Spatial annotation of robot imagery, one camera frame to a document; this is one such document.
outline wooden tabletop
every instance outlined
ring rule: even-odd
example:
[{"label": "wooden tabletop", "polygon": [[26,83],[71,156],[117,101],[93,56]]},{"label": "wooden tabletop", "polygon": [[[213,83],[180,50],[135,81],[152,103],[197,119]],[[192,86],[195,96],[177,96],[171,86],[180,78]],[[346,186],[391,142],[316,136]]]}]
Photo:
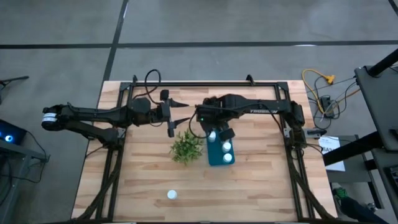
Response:
[{"label": "wooden tabletop", "polygon": [[[291,100],[303,106],[305,127],[313,128],[303,82],[287,82]],[[120,82],[104,83],[99,108],[116,106],[119,84]],[[209,96],[234,93],[246,98],[275,99],[271,87],[167,89],[170,90],[171,98],[191,105],[172,108],[172,119],[191,117],[194,105],[201,104]],[[158,99],[160,90],[161,88],[151,96]],[[133,95],[143,92],[143,88],[135,88]],[[223,167],[209,166],[206,150],[199,160],[188,166],[172,161],[169,151],[175,139],[167,137],[167,124],[158,128],[149,125],[130,126],[126,134],[114,221],[297,221],[284,143],[275,121],[268,115],[246,114],[231,120],[229,125],[236,133],[233,138],[236,162]],[[96,123],[96,126],[106,128],[109,125]],[[192,127],[197,134],[203,134],[198,123],[193,122]],[[187,128],[188,122],[185,122],[175,132],[183,132]],[[100,146],[98,141],[91,142],[87,153]],[[310,188],[328,212],[336,216],[322,156],[312,148],[304,150]],[[83,213],[98,193],[105,158],[106,149],[100,149],[86,159],[72,217]],[[167,198],[167,192],[172,189],[178,193],[176,200]],[[300,197],[306,214],[303,194]],[[104,215],[108,211],[108,202],[109,197],[105,200]]]}]

